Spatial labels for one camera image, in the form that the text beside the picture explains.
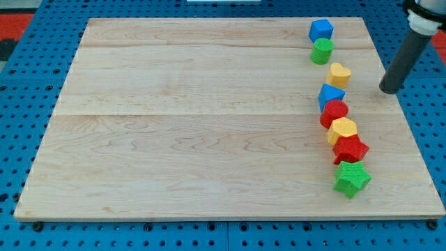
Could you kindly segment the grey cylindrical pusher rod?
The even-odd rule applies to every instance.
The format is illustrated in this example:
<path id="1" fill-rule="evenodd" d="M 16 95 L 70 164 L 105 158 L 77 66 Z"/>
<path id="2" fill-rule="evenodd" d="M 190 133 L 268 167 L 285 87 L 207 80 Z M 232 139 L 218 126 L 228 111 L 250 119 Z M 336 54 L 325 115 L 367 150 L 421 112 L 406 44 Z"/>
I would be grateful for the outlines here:
<path id="1" fill-rule="evenodd" d="M 379 88 L 383 93 L 396 94 L 402 88 L 404 81 L 430 42 L 431 37 L 409 29 L 379 83 Z"/>

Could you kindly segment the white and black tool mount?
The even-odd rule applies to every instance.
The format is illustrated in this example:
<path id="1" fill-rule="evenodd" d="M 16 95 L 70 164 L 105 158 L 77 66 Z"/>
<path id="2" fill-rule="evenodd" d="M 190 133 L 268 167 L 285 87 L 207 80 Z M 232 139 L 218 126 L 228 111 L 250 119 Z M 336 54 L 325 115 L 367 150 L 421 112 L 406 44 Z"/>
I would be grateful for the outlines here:
<path id="1" fill-rule="evenodd" d="M 413 31 L 423 36 L 445 31 L 445 0 L 403 0 L 402 8 Z"/>

